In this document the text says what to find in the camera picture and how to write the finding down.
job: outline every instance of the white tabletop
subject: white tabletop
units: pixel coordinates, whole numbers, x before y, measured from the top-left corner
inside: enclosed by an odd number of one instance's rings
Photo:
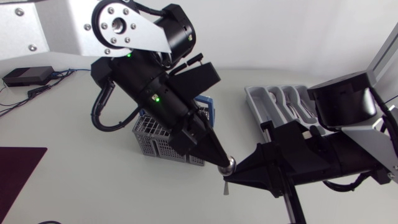
[[[205,92],[215,101],[215,131],[240,162],[264,142],[246,103],[248,85],[306,84],[293,73],[220,70],[222,81]],[[23,100],[32,87],[10,88],[1,103]],[[265,190],[229,185],[216,166],[199,167],[143,156],[132,133],[94,128],[91,107],[99,92],[89,72],[78,72],[0,119],[1,146],[47,147],[4,224],[66,223],[288,223],[283,198]],[[120,88],[101,120],[111,125],[136,107]],[[347,177],[338,182],[352,182]],[[398,186],[366,180],[355,192],[333,192],[322,183],[297,187],[308,223],[397,223]]]

